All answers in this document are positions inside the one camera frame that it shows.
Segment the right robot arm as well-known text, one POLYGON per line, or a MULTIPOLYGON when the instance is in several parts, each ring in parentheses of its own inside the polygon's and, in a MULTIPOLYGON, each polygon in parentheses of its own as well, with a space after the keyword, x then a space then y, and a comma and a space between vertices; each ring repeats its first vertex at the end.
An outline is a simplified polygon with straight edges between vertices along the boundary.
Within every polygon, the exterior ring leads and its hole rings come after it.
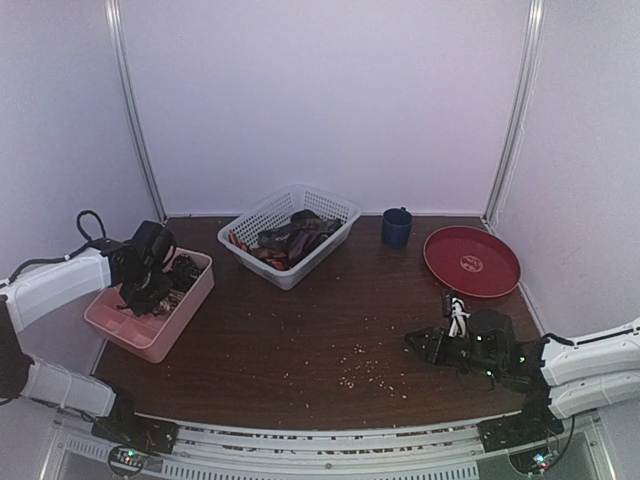
POLYGON ((515 337, 512 319, 496 310, 454 316, 464 328, 453 336, 445 328, 425 328, 405 341, 425 363, 480 373, 529 405, 513 419, 519 440, 535 440, 551 415, 567 419, 587 410, 639 398, 639 321, 565 338, 547 333, 532 341, 515 337))

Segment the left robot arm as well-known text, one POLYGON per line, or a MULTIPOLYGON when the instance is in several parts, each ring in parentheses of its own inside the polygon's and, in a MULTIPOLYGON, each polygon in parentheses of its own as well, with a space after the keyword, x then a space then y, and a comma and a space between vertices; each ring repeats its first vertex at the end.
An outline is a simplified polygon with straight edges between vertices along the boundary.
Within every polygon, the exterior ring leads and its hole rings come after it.
POLYGON ((27 354, 18 335, 42 317, 85 295, 116 287, 122 306, 137 316, 151 313, 172 287, 165 273, 177 245, 159 223, 144 221, 124 242, 84 237, 79 249, 62 257, 23 262, 1 283, 1 401, 24 396, 59 408, 104 418, 123 444, 144 433, 138 415, 115 406, 114 389, 92 376, 69 371, 27 354))

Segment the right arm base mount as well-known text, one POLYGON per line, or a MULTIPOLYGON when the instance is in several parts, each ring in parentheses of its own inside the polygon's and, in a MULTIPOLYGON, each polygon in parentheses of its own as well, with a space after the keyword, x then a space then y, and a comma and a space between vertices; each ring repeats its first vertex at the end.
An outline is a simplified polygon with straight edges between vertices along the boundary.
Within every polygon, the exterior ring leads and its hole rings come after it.
POLYGON ((554 416, 528 416, 523 413, 485 420, 477 424, 486 453, 511 449, 560 435, 564 424, 554 416))

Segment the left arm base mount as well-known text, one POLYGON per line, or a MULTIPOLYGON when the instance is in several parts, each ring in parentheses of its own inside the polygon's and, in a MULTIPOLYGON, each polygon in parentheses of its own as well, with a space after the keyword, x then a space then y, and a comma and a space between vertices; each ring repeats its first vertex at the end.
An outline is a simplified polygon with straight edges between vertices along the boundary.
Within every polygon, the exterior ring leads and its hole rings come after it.
POLYGON ((171 454, 178 433, 179 426, 174 422, 136 414, 120 420, 98 417, 91 428, 91 434, 95 437, 152 455, 171 454))

